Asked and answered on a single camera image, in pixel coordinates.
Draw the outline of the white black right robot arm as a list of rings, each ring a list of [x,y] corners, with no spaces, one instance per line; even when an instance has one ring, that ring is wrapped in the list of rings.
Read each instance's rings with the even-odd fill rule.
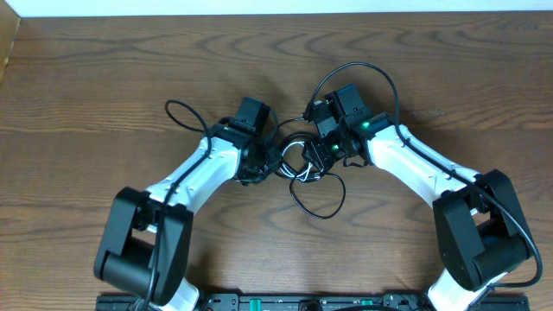
[[[374,115],[353,85],[308,103],[304,119],[318,137],[304,158],[325,174],[336,162],[360,156],[389,172],[433,210],[444,271],[429,288],[435,310],[469,310],[506,274],[535,253],[535,244],[510,179],[451,162],[396,124]]]

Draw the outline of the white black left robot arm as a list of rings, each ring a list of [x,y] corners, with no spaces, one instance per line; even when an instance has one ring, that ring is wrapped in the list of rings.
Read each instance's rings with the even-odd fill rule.
[[[100,295],[98,310],[195,310],[201,292],[185,277],[194,215],[226,181],[258,184],[282,157],[263,133],[274,111],[244,98],[233,117],[203,124],[195,152],[174,172],[114,198],[93,265],[122,295]]]

